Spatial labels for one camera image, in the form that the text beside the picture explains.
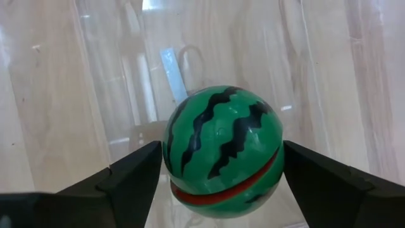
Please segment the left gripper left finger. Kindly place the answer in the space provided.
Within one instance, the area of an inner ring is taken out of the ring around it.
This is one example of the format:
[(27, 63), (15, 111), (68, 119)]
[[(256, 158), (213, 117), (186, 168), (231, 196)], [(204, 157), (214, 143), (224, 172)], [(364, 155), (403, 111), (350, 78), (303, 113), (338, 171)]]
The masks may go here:
[(0, 194), (0, 228), (144, 228), (161, 162), (153, 141), (60, 192)]

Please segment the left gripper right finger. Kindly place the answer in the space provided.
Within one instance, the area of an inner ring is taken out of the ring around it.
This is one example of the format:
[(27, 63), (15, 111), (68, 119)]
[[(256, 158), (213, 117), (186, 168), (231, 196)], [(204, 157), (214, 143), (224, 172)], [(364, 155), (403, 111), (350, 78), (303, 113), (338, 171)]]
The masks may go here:
[(284, 141), (284, 174), (309, 228), (405, 228), (405, 186)]

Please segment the green toy watermelon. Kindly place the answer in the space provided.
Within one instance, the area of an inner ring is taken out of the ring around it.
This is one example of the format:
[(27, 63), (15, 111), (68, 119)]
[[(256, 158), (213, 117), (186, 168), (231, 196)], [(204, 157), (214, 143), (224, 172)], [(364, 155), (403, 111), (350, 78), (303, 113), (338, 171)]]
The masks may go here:
[(197, 91), (175, 108), (165, 129), (171, 192), (205, 217), (247, 215), (278, 186), (282, 138), (277, 114), (255, 93), (231, 85)]

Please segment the clear plastic container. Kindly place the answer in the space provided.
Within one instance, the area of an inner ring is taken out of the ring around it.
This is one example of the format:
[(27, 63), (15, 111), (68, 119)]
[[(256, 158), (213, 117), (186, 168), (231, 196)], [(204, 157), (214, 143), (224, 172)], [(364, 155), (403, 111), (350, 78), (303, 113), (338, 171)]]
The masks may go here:
[(216, 85), (405, 186), (405, 0), (0, 0), (0, 194), (95, 174)]

